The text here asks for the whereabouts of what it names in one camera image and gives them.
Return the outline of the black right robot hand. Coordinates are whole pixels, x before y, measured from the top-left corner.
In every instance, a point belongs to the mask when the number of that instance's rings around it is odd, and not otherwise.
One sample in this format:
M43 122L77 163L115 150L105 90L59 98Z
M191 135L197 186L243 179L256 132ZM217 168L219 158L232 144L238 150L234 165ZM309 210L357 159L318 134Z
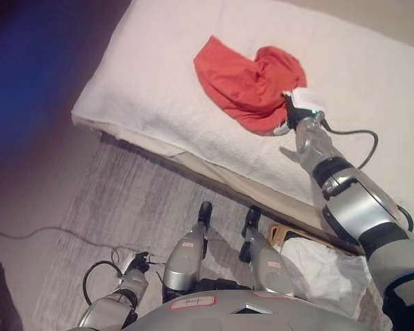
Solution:
M306 118L321 121L324 118L324 102L310 88L295 88L282 92L286 106L286 118L274 130L274 136L283 136L296 130L299 122Z

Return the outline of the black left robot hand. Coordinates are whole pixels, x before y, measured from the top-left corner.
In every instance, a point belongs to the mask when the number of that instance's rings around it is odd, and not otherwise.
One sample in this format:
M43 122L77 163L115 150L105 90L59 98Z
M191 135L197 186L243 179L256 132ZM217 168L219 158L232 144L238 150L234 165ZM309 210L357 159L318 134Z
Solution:
M150 268L147 260L148 255L149 252L137 253L135 257L128 263L127 267L124 270L124 274L127 274L132 270L138 270L142 274L145 274Z

